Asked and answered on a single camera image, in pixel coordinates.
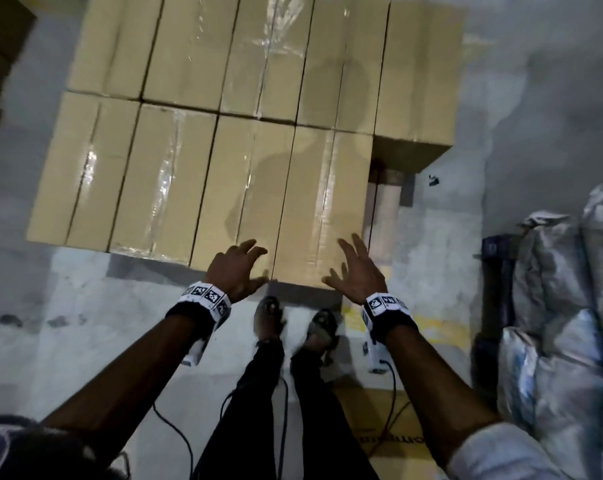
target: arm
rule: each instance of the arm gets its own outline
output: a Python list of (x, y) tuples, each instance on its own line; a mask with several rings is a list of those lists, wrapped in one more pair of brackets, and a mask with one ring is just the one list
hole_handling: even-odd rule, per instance
[[(250, 280), (257, 258), (266, 254), (255, 241), (231, 247), (213, 259), (205, 282), (236, 303), (267, 278)], [(53, 411), (43, 425), (69, 431), (89, 445), (99, 464), (108, 466), (198, 339), (212, 332), (215, 320), (204, 306), (181, 302), (94, 379)]]
[(377, 294), (388, 293), (385, 278), (359, 236), (353, 235), (353, 242), (354, 247), (339, 240), (347, 277), (341, 280), (331, 270), (324, 283), (364, 307), (370, 335), (388, 348), (437, 464), (460, 479), (561, 478), (537, 442), (519, 428), (501, 423), (501, 417), (455, 374), (419, 334), (400, 300), (392, 298), (387, 309), (375, 308)]

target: white sleeve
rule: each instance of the white sleeve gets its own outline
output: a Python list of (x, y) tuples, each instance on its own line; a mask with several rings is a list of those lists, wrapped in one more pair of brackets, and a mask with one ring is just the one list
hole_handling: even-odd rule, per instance
[(565, 476), (528, 433), (513, 424), (480, 429), (448, 464), (455, 480), (563, 480)]

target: concrete floor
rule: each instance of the concrete floor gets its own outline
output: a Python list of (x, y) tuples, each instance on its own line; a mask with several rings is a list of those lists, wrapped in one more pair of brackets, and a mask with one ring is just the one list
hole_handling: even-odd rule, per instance
[[(200, 276), (24, 241), (85, 0), (25, 1), (39, 19), (1, 100), (0, 412), (40, 419), (160, 320)], [(479, 329), (481, 237), (512, 230), (532, 210), (577, 212), (603, 180), (603, 0), (439, 1), (468, 8), (457, 141), (404, 189), (388, 285), (433, 324), (428, 337), (467, 379), (467, 346), (446, 337), (450, 326), (461, 328), (467, 345)], [(429, 175), (440, 184), (429, 186)], [(289, 304), (290, 356), (313, 309), (340, 298), (288, 287), (276, 292)], [(197, 458), (253, 353), (257, 301), (233, 308), (201, 366), (181, 367), (157, 402)], [(328, 373), (390, 387), (389, 378), (363, 371), (361, 334), (344, 333)], [(284, 471), (293, 479), (302, 478), (294, 391), (290, 401)], [(273, 404), (278, 438), (280, 388)], [(186, 475), (185, 446), (152, 414), (127, 449), (136, 478)]]

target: black pants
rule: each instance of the black pants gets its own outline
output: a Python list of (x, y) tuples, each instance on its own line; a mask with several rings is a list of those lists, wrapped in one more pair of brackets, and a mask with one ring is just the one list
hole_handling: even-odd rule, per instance
[[(276, 478), (271, 397), (282, 362), (281, 342), (259, 347), (201, 455), (194, 479)], [(305, 349), (290, 363), (303, 420), (304, 477), (378, 480), (339, 401), (323, 382), (320, 367), (317, 355)], [(241, 444), (237, 438), (243, 438)]]

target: person's left arm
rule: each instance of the person's left arm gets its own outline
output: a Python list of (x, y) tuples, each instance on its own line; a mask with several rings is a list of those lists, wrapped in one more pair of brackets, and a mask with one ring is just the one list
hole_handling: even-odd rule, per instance
[(208, 286), (206, 290), (223, 296), (211, 301), (199, 296), (193, 287), (186, 290), (162, 321), (53, 411), (42, 425), (74, 434), (91, 448), (99, 464), (110, 465), (193, 344), (210, 335), (215, 322), (230, 313), (231, 303), (251, 295), (268, 281), (250, 279), (255, 261), (267, 252), (254, 247), (255, 242), (233, 246), (213, 259), (205, 283), (214, 288)]

